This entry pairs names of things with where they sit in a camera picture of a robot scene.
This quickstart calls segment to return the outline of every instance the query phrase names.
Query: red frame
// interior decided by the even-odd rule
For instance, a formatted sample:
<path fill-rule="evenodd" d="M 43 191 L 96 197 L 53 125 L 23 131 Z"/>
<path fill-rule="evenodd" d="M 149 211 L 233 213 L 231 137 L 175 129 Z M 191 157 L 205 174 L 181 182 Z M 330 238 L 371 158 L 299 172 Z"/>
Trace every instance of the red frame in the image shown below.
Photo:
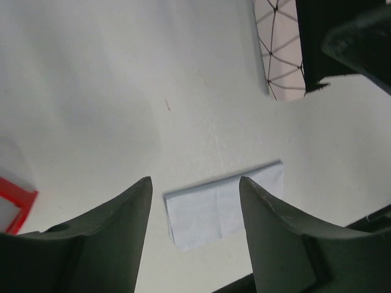
<path fill-rule="evenodd" d="M 30 213 L 32 204 L 37 198 L 38 191 L 28 192 L 4 178 L 0 178 L 0 197 L 14 203 L 20 212 L 7 228 L 6 233 L 17 234 Z"/>

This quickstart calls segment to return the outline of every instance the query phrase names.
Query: white floor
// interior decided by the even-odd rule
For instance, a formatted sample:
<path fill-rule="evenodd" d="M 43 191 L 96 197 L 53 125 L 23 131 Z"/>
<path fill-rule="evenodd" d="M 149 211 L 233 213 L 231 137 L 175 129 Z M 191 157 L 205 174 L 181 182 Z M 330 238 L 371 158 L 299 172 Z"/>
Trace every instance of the white floor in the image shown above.
<path fill-rule="evenodd" d="M 150 175 L 136 292 L 209 293 L 251 271 L 245 233 L 180 252 L 164 192 L 281 159 L 287 201 L 322 219 L 390 204 L 391 97 L 357 76 L 270 101 L 251 19 L 243 0 L 2 0 L 0 136 L 40 191 L 22 232 Z"/>

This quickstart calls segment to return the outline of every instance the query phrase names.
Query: white folded paper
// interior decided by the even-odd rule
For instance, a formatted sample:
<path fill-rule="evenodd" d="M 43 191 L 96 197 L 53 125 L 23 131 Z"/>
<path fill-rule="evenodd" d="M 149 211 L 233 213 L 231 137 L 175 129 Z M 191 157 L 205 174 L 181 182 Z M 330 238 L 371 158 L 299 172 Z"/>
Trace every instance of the white folded paper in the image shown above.
<path fill-rule="evenodd" d="M 169 234 L 180 250 L 190 250 L 244 229 L 239 198 L 241 176 L 248 176 L 283 198 L 283 163 L 164 195 Z"/>

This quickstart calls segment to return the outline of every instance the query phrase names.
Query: black plastic part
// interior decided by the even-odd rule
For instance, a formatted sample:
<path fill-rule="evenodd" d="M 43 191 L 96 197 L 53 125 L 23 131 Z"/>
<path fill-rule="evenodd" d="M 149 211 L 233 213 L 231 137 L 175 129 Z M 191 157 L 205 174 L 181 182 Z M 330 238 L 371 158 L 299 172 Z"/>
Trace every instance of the black plastic part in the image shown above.
<path fill-rule="evenodd" d="M 391 5 L 334 28 L 322 49 L 391 95 Z"/>
<path fill-rule="evenodd" d="M 306 92 L 327 85 L 319 83 L 327 76 L 357 73 L 325 55 L 321 44 L 331 29 L 378 6 L 385 0 L 296 0 Z"/>
<path fill-rule="evenodd" d="M 368 233 L 391 230 L 391 205 L 348 225 L 347 228 Z"/>
<path fill-rule="evenodd" d="M 250 274 L 238 281 L 235 281 L 214 293 L 257 293 L 255 287 L 254 275 Z"/>
<path fill-rule="evenodd" d="M 151 200 L 144 178 L 44 233 L 0 234 L 0 292 L 134 292 Z"/>
<path fill-rule="evenodd" d="M 257 292 L 389 292 L 391 230 L 342 228 L 240 182 Z"/>

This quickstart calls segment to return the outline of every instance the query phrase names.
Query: pink fabric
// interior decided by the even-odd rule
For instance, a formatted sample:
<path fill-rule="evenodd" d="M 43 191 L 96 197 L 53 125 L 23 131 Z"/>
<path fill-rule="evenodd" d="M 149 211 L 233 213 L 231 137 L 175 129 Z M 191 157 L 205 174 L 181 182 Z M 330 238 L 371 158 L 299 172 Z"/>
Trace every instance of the pink fabric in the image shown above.
<path fill-rule="evenodd" d="M 254 11 L 271 98 L 302 98 L 305 82 L 296 1 L 254 0 Z"/>

